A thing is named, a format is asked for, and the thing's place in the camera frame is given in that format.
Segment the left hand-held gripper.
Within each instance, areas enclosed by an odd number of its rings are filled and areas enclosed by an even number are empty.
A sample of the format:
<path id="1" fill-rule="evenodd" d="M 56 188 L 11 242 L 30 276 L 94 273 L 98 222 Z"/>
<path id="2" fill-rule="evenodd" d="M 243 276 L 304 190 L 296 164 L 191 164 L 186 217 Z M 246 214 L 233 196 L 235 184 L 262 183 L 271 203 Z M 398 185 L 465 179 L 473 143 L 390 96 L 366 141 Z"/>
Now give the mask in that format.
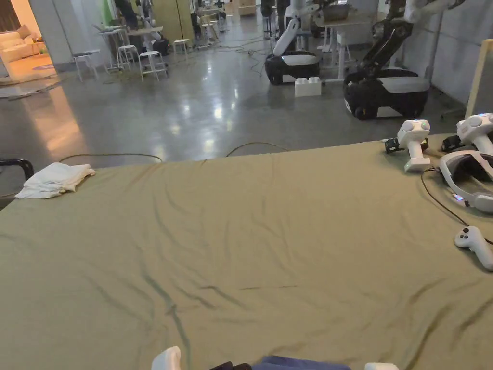
<path id="1" fill-rule="evenodd" d="M 178 346 L 167 348 L 153 359 L 151 370 L 180 370 L 181 356 L 182 353 Z M 248 363 L 235 365 L 228 361 L 209 370 L 251 370 L 251 365 Z"/>

